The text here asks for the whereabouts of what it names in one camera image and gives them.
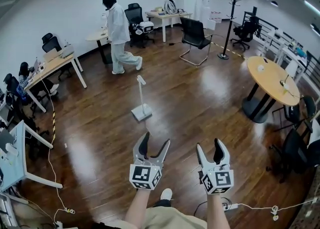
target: round table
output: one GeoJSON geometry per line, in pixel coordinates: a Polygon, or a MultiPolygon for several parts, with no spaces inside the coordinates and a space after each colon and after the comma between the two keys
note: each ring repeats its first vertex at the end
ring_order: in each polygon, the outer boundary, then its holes
{"type": "Polygon", "coordinates": [[[100,51],[100,55],[102,57],[102,61],[104,64],[112,64],[112,58],[109,54],[107,57],[105,56],[104,49],[102,48],[100,40],[108,39],[108,30],[99,30],[92,34],[90,34],[85,40],[88,42],[96,41],[98,44],[98,49],[100,51]]]}
{"type": "Polygon", "coordinates": [[[295,106],[299,103],[300,92],[297,85],[278,64],[261,56],[251,56],[247,60],[247,67],[256,82],[248,97],[242,100],[243,112],[250,120],[255,123],[264,123],[268,118],[268,111],[276,101],[286,106],[295,106]],[[258,70],[259,66],[263,66],[262,71],[258,70]],[[285,80],[288,90],[285,90],[280,83],[285,80]],[[254,97],[259,86],[266,93],[261,100],[254,97]],[[271,101],[264,108],[270,97],[271,101]]]}

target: coat rack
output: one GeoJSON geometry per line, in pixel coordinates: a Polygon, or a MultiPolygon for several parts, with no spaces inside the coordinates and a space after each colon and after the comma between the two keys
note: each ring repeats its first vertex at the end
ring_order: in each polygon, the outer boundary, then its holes
{"type": "Polygon", "coordinates": [[[225,40],[223,53],[219,53],[218,54],[218,57],[223,59],[223,60],[228,60],[229,59],[229,56],[226,55],[226,50],[227,50],[227,45],[228,45],[228,41],[229,41],[229,36],[230,36],[230,31],[231,31],[231,26],[232,26],[232,20],[236,18],[236,17],[234,17],[235,6],[240,6],[240,5],[236,5],[236,3],[241,1],[241,0],[230,0],[230,1],[232,2],[232,3],[229,2],[229,4],[232,5],[231,16],[226,15],[228,18],[230,18],[228,34],[226,35],[226,40],[225,40]]]}

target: power strip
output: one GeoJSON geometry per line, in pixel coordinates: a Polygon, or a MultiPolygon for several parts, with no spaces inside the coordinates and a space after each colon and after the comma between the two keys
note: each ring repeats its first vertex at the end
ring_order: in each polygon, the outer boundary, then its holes
{"type": "Polygon", "coordinates": [[[232,205],[223,205],[223,210],[230,211],[230,210],[235,210],[238,208],[238,204],[232,204],[232,205]]]}

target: white sneaker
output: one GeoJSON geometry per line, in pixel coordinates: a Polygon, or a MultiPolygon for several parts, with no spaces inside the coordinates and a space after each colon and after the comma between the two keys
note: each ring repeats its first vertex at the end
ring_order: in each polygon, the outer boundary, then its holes
{"type": "Polygon", "coordinates": [[[172,190],[170,188],[164,189],[161,193],[160,200],[171,200],[172,198],[172,190]]]}
{"type": "Polygon", "coordinates": [[[139,71],[139,70],[141,69],[141,67],[142,67],[142,57],[139,56],[139,63],[138,63],[138,65],[136,66],[136,70],[139,71]]]}
{"type": "Polygon", "coordinates": [[[125,69],[123,69],[122,72],[114,72],[114,71],[112,71],[112,74],[113,74],[113,75],[122,75],[122,74],[124,74],[124,73],[125,73],[125,69]]]}
{"type": "Polygon", "coordinates": [[[55,96],[57,93],[58,93],[58,91],[57,91],[57,90],[55,90],[54,92],[51,92],[50,97],[55,96]]]}
{"type": "Polygon", "coordinates": [[[50,89],[50,93],[52,94],[53,92],[55,92],[58,87],[59,87],[59,84],[54,84],[54,85],[52,86],[52,89],[50,89]]]}

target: gray pants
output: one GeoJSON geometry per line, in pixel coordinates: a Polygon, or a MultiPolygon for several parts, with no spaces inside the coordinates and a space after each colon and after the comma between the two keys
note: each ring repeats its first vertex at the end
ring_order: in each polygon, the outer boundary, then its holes
{"type": "Polygon", "coordinates": [[[111,44],[111,57],[113,62],[113,72],[116,74],[124,71],[122,64],[137,66],[140,58],[140,56],[134,56],[132,53],[125,51],[125,43],[111,44]]]}

